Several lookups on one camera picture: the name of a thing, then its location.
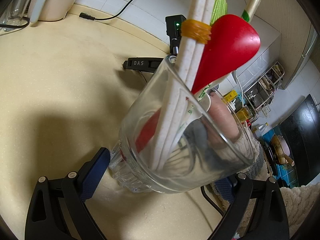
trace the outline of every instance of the blue gripper pad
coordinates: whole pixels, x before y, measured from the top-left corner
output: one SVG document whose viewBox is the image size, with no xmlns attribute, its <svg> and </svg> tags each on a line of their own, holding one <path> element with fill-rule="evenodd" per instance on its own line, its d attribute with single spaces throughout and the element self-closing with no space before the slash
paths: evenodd
<svg viewBox="0 0 320 240">
<path fill-rule="evenodd" d="M 228 178 L 219 179 L 214 182 L 216 189 L 221 194 L 221 197 L 225 200 L 228 200 L 231 204 L 234 200 L 234 195 L 232 192 L 232 183 Z"/>
<path fill-rule="evenodd" d="M 80 199 L 84 203 L 92 198 L 103 174 L 110 163 L 110 152 L 107 148 L 100 148 L 90 162 L 85 163 L 79 170 Z"/>
</svg>

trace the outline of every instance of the light blue handle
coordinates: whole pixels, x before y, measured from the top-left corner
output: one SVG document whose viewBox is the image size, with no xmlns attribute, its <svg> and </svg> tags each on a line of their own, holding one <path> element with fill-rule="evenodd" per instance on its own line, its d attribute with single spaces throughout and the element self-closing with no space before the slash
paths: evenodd
<svg viewBox="0 0 320 240">
<path fill-rule="evenodd" d="M 30 16 L 30 22 L 35 23 L 40 17 L 40 13 L 44 6 L 46 0 L 37 0 L 35 6 L 33 7 L 32 14 Z"/>
</svg>

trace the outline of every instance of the red spoon head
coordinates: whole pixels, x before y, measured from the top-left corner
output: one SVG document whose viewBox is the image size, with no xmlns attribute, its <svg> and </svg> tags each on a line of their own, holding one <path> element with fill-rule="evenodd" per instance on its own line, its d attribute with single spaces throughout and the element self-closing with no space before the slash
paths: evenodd
<svg viewBox="0 0 320 240">
<path fill-rule="evenodd" d="M 204 47 L 191 92 L 197 93 L 207 84 L 236 70 L 250 60 L 260 48 L 260 38 L 244 19 L 227 14 L 211 28 L 211 40 Z"/>
</svg>

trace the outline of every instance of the metal rack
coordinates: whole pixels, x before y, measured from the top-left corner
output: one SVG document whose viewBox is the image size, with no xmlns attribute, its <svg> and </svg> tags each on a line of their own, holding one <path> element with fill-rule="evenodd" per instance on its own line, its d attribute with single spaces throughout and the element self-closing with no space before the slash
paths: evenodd
<svg viewBox="0 0 320 240">
<path fill-rule="evenodd" d="M 247 105 L 253 110 L 253 117 L 249 120 L 251 123 L 258 119 L 259 111 L 272 102 L 273 95 L 281 85 L 283 76 L 284 69 L 276 61 L 255 83 L 244 91 Z"/>
</svg>

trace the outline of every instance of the wooden handle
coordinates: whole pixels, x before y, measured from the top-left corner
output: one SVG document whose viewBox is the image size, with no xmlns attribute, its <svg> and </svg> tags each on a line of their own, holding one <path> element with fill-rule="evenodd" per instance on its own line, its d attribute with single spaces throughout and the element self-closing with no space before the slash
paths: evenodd
<svg viewBox="0 0 320 240">
<path fill-rule="evenodd" d="M 283 158 L 285 158 L 286 160 L 287 160 L 287 162 L 289 163 L 289 164 L 291 164 L 291 166 L 294 166 L 294 160 L 293 159 L 291 159 L 288 155 L 283 155 Z"/>
</svg>

